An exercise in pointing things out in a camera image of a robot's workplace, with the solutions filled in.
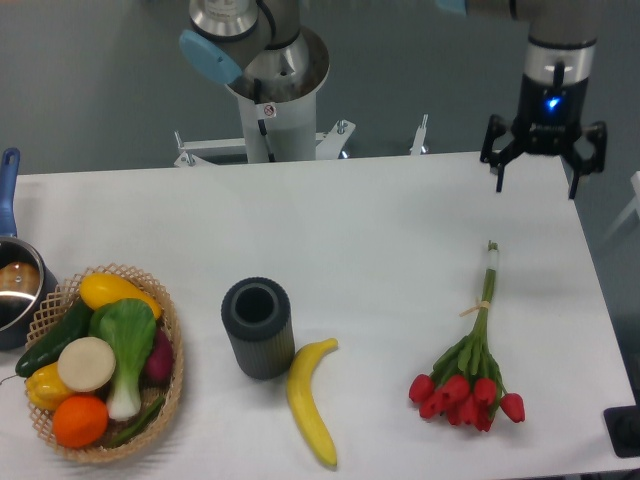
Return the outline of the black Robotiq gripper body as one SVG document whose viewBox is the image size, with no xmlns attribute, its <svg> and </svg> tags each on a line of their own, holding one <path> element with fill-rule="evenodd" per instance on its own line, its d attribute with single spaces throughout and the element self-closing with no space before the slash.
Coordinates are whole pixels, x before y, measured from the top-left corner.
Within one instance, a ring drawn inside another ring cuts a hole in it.
<svg viewBox="0 0 640 480">
<path fill-rule="evenodd" d="M 581 123 L 588 85 L 585 79 L 555 88 L 524 74 L 509 153 L 560 156 L 569 154 L 576 142 L 590 141 Z"/>
</svg>

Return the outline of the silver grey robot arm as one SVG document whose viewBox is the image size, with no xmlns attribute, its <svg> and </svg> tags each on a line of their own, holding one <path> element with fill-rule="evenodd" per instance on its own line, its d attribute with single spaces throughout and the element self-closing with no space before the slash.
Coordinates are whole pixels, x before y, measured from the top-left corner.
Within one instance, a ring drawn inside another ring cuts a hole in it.
<svg viewBox="0 0 640 480">
<path fill-rule="evenodd" d="M 569 195 L 582 177 L 604 169 L 607 127 L 584 126 L 586 97 L 602 1 L 441 1 L 443 10 L 529 25 L 519 104 L 513 121 L 488 121 L 480 160 L 499 181 L 522 154 L 558 156 L 572 169 Z M 180 49 L 201 75 L 253 103 L 281 102 L 322 82 L 328 55 L 300 23 L 295 1 L 192 1 Z"/>
</svg>

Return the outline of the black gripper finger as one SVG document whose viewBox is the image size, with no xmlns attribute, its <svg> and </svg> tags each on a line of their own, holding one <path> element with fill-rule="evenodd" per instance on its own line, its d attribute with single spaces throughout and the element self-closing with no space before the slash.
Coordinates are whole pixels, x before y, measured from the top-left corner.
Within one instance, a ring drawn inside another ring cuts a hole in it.
<svg viewBox="0 0 640 480">
<path fill-rule="evenodd" d="M 591 145 L 591 155 L 583 157 L 576 143 L 585 140 Z M 568 198 L 574 200 L 582 177 L 604 171 L 608 143 L 608 129 L 604 121 L 596 121 L 587 126 L 577 125 L 568 137 L 568 143 L 563 147 L 563 159 L 572 170 L 569 184 Z"/>
<path fill-rule="evenodd" d="M 494 149 L 494 143 L 507 133 L 512 132 L 512 123 L 499 115 L 489 117 L 485 138 L 480 153 L 480 162 L 490 166 L 490 172 L 497 177 L 496 192 L 501 193 L 506 166 L 521 155 L 521 141 L 513 137 L 511 142 L 500 151 Z"/>
</svg>

